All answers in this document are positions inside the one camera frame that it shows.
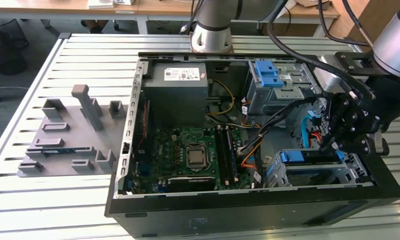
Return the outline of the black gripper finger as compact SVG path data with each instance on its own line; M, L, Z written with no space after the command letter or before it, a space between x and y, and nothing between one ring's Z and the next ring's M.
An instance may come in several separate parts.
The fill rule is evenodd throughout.
M327 128L319 150L328 152L332 144L340 147L348 141L352 136L351 128L358 120L358 114L354 112L354 104L346 94L336 93L327 99L324 119L327 121Z
M332 139L343 152L370 155L376 153L376 144L368 134L359 126L342 125L335 128Z

